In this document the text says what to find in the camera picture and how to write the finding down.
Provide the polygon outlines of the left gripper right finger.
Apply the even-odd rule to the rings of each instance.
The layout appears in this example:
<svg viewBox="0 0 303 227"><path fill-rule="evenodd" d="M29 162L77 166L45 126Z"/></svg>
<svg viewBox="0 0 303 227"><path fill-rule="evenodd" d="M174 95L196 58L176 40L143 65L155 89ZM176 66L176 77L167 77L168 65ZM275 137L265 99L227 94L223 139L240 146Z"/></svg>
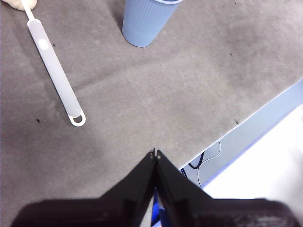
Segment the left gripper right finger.
<svg viewBox="0 0 303 227"><path fill-rule="evenodd" d="M267 199L215 199L156 152L157 192L174 227L298 227L290 208Z"/></svg>

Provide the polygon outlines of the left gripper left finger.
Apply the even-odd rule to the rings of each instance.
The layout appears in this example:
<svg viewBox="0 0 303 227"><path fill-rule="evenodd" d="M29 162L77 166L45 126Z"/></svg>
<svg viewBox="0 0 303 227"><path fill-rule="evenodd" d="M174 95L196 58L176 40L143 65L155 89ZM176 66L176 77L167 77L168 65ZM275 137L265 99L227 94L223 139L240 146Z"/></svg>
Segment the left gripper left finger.
<svg viewBox="0 0 303 227"><path fill-rule="evenodd" d="M138 227L155 188L155 150L99 198L55 199L24 206L13 227Z"/></svg>

